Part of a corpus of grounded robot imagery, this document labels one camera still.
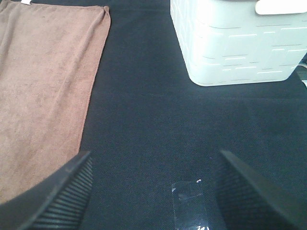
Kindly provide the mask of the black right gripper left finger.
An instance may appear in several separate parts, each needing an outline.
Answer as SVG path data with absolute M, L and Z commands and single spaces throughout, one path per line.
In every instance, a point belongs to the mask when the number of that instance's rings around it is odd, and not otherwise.
M 80 151 L 48 178 L 0 206 L 2 230 L 77 230 L 93 187 L 93 160 Z

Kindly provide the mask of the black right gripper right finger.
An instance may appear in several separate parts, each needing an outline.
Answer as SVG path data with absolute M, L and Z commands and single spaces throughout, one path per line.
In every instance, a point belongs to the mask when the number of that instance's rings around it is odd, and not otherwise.
M 305 230 L 307 204 L 230 151 L 216 159 L 215 197 L 229 230 Z

